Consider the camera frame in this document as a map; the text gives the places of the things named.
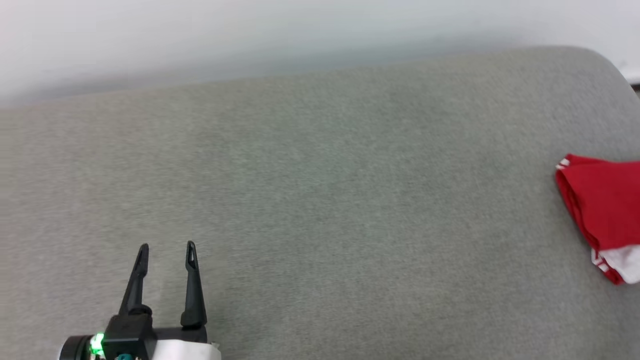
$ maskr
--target white backdrop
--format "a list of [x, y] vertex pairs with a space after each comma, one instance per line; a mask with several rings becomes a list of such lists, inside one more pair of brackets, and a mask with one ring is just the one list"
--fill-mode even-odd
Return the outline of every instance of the white backdrop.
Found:
[[640, 1], [0, 0], [0, 106], [539, 44], [640, 82]]

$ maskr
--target gray table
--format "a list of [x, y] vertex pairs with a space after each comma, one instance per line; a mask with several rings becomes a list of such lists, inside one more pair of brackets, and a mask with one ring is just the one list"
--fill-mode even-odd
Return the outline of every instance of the gray table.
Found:
[[640, 101], [539, 48], [0, 111], [2, 358], [104, 328], [140, 244], [158, 326], [198, 246], [229, 359], [640, 359], [557, 192], [567, 152], [640, 158]]

